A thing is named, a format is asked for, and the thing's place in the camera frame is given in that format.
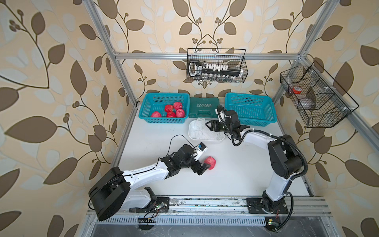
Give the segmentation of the red apple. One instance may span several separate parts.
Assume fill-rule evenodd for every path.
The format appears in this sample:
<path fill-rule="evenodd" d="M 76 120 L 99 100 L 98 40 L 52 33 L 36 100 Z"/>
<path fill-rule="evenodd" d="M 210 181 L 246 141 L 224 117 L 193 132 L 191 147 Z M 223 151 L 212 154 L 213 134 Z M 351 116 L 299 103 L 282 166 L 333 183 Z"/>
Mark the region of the red apple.
<path fill-rule="evenodd" d="M 173 104 L 173 107 L 174 107 L 175 110 L 179 110 L 179 109 L 183 108 L 183 104 L 181 102 L 175 102 Z"/>
<path fill-rule="evenodd" d="M 184 118 L 186 116 L 186 113 L 183 109 L 178 109 L 175 114 L 177 118 Z"/>

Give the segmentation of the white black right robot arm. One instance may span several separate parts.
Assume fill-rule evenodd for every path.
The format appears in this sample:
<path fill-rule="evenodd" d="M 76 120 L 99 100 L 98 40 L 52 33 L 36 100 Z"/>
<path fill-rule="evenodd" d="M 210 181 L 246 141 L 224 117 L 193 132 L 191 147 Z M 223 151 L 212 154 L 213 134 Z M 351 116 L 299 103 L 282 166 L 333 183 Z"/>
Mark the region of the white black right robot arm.
<path fill-rule="evenodd" d="M 290 135 L 274 136 L 271 133 L 242 125 L 234 110 L 226 110 L 218 105 L 215 110 L 218 119 L 206 126 L 214 132 L 228 134 L 235 147 L 243 142 L 253 144 L 268 151 L 273 175 L 262 199 L 250 202 L 255 211 L 274 213 L 285 204 L 285 196 L 297 178 L 306 175 L 308 163 Z"/>

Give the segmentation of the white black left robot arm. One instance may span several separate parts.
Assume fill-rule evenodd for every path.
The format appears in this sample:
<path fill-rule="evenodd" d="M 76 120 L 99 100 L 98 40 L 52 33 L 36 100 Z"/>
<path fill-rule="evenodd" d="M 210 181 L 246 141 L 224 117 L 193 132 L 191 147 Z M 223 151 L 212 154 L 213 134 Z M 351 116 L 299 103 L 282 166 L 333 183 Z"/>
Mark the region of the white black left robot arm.
<path fill-rule="evenodd" d="M 198 160 L 207 149 L 204 143 L 196 147 L 185 144 L 151 166 L 124 171 L 111 168 L 88 193 L 98 220 L 107 220 L 125 209 L 135 212 L 158 209 L 158 198 L 148 184 L 173 177 L 185 168 L 202 175 L 211 167 Z"/>

